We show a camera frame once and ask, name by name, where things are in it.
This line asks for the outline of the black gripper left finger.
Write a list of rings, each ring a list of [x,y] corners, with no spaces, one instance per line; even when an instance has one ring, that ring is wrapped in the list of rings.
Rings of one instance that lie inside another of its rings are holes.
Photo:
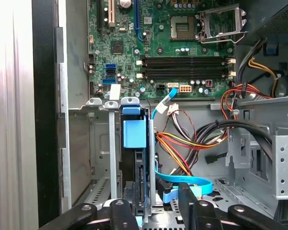
[[[134,215],[135,183],[127,181],[122,199],[108,200],[98,210],[93,204],[82,203],[72,207],[41,230],[137,230]]]

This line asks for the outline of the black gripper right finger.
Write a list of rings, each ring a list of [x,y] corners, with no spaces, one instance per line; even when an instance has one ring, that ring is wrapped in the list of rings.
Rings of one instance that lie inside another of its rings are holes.
[[[288,230],[288,221],[276,221],[246,206],[232,205],[226,212],[198,200],[187,183],[178,189],[179,211],[187,230]]]

